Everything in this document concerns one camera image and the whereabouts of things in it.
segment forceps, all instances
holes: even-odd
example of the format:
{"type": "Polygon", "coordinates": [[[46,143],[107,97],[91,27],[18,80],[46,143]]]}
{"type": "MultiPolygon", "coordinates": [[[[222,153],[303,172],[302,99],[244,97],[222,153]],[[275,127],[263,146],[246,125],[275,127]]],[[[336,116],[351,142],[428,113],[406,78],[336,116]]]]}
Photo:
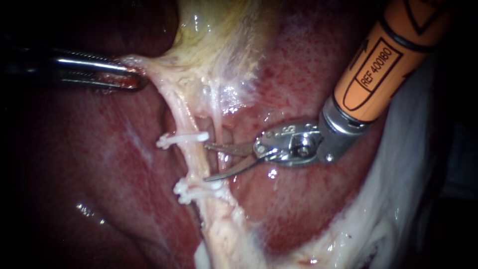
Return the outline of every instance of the forceps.
{"type": "Polygon", "coordinates": [[[8,42],[0,74],[10,82],[67,83],[109,91],[136,92],[148,79],[118,60],[88,52],[8,42]]]}

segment scissors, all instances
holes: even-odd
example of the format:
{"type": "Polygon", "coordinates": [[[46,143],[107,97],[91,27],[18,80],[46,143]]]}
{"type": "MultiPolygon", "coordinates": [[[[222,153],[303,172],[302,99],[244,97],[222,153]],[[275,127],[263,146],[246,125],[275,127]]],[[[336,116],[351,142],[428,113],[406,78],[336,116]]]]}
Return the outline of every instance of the scissors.
{"type": "Polygon", "coordinates": [[[217,144],[205,142],[208,150],[245,157],[237,165],[204,178],[214,181],[237,175],[262,162],[288,167],[301,167],[316,161],[317,149],[322,143],[319,126],[313,120],[298,120],[276,125],[261,132],[254,142],[217,144]]]}

